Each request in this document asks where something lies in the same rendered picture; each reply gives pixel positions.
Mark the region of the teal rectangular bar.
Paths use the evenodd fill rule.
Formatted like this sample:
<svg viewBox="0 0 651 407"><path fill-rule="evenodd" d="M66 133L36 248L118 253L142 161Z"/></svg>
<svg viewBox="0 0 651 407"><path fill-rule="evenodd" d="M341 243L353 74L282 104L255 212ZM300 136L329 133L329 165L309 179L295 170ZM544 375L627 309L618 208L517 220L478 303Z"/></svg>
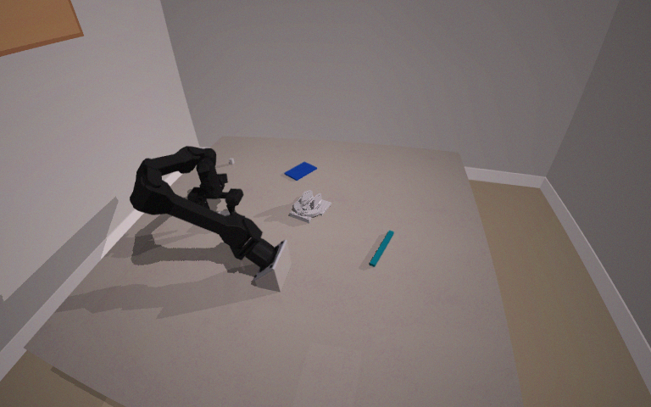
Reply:
<svg viewBox="0 0 651 407"><path fill-rule="evenodd" d="M370 265L376 267L376 264L379 261L379 259L381 258L381 256L383 255L383 253L384 253L384 251L386 249L386 246L389 243L393 233L394 233L394 231L389 230L389 232L387 233L387 235L386 235L385 239L383 240L381 246L378 248L375 256L371 260Z"/></svg>

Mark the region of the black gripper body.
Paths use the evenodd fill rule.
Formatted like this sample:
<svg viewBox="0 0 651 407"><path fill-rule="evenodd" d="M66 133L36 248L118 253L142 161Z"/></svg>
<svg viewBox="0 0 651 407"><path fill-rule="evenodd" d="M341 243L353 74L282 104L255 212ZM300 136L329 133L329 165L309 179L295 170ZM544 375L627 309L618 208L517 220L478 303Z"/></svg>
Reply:
<svg viewBox="0 0 651 407"><path fill-rule="evenodd" d="M199 203L202 198L225 198L225 203L237 206L243 197L243 190L231 189L229 192L222 192L224 188L220 185L220 176L211 182L202 182L200 187L194 187L188 194L188 200Z"/></svg>

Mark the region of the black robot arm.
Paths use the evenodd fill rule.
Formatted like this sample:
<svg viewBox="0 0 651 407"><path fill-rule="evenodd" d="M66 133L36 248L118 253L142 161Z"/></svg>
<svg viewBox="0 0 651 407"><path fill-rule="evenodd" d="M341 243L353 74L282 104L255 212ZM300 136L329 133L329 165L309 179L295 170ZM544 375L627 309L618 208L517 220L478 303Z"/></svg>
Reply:
<svg viewBox="0 0 651 407"><path fill-rule="evenodd" d="M197 167L196 167L197 165ZM227 173L217 174L216 152L212 148L181 148L176 154L145 159L136 172L136 182L130 201L137 211L149 215L168 214L219 234L230 245L237 259L255 263L260 272L275 260L278 248L266 242L262 231L250 219L232 212L222 215L182 198L174 193L162 176L180 171L190 173L196 167L201 182L211 182L220 176L222 188L227 183ZM244 246L243 246L244 245Z"/></svg>

